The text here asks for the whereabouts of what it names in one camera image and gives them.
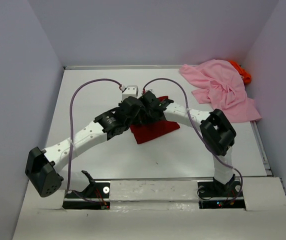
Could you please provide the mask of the dark red t shirt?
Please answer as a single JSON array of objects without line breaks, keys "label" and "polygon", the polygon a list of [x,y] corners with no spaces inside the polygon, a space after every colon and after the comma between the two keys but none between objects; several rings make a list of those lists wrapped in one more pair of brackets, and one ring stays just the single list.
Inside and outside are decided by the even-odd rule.
[{"label": "dark red t shirt", "polygon": [[[157,97],[160,101],[161,106],[164,111],[167,107],[172,104],[174,101],[169,99],[168,96]],[[134,135],[137,144],[147,143],[156,138],[169,134],[173,131],[176,131],[180,128],[179,124],[175,121],[168,121],[165,117],[165,120],[157,122],[140,122],[139,114],[130,125],[130,130]]]}]

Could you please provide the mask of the pink t shirt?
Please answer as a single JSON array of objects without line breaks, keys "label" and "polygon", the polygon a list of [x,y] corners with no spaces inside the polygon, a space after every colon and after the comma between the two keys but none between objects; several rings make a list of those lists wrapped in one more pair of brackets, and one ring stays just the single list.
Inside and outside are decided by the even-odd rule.
[{"label": "pink t shirt", "polygon": [[226,60],[213,59],[197,66],[183,65],[181,76],[197,87],[192,91],[199,104],[223,111],[231,123],[258,121],[262,117],[248,97],[241,75]]}]

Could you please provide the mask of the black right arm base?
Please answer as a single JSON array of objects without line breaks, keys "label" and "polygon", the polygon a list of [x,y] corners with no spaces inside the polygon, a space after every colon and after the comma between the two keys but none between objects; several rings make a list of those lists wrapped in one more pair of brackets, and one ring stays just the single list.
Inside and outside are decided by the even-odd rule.
[{"label": "black right arm base", "polygon": [[201,181],[197,183],[197,196],[199,208],[208,209],[246,209],[243,192],[239,193],[240,181],[232,183],[228,190],[219,192],[215,189],[213,181]]}]

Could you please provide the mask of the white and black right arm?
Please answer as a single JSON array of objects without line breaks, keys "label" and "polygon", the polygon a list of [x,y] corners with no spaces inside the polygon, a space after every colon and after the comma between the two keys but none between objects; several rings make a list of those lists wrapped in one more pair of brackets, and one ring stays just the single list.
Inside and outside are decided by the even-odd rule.
[{"label": "white and black right arm", "polygon": [[138,99],[145,110],[141,117],[142,121],[175,122],[196,131],[213,157],[214,176],[211,191],[220,197],[227,195],[235,182],[232,150],[236,131],[225,114],[219,109],[213,111],[191,109],[168,98],[160,100],[151,91],[147,91]]}]

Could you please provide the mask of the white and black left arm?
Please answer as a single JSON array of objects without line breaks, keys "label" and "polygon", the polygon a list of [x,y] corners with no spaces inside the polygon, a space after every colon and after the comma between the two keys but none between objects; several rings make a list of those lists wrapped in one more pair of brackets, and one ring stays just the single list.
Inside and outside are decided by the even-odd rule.
[{"label": "white and black left arm", "polygon": [[39,147],[31,149],[25,174],[39,196],[46,198],[55,193],[64,180],[59,172],[65,166],[71,168],[72,160],[82,153],[123,134],[144,107],[140,98],[129,96],[71,137],[43,150]]}]

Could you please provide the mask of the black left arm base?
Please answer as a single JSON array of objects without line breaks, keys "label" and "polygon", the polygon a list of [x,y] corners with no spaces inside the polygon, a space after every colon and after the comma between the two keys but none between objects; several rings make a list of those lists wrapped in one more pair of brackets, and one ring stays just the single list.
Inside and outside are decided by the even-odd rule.
[{"label": "black left arm base", "polygon": [[65,210],[109,210],[110,181],[90,183],[83,191],[72,190],[63,200]]}]

